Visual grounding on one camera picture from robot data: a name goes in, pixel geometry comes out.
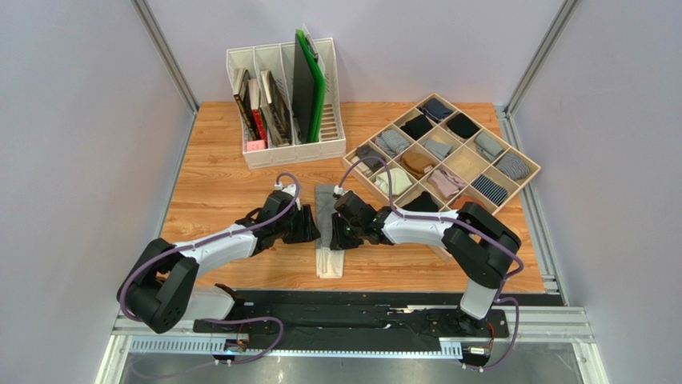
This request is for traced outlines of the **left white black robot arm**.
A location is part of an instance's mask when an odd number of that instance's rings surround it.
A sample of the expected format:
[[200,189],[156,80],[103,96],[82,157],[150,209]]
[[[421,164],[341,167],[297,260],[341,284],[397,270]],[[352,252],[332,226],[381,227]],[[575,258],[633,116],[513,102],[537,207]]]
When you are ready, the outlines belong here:
[[117,301],[128,318],[157,334],[186,316],[198,277],[235,260],[286,244],[313,242],[320,232],[308,204],[294,184],[279,186],[264,205],[218,233],[172,244],[163,238],[148,243],[118,289]]

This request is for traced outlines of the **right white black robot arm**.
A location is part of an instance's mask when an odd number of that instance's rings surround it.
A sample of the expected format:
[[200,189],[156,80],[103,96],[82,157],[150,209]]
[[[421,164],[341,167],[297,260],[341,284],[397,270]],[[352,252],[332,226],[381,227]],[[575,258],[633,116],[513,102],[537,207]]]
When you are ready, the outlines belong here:
[[466,334],[482,330],[504,283],[514,274],[520,238],[481,205],[467,202],[448,212],[375,209],[352,191],[334,188],[333,250],[372,245],[422,244],[446,250],[468,277],[455,326]]

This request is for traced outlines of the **grey white underwear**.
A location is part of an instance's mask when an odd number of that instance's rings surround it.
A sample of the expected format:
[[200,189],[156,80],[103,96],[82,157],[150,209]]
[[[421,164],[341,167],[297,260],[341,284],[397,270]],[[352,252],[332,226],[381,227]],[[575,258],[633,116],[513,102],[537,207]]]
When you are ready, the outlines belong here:
[[315,187],[315,224],[320,232],[320,238],[315,241],[315,267],[317,276],[322,279],[341,278],[344,271],[344,251],[330,248],[336,202],[334,188],[332,184]]

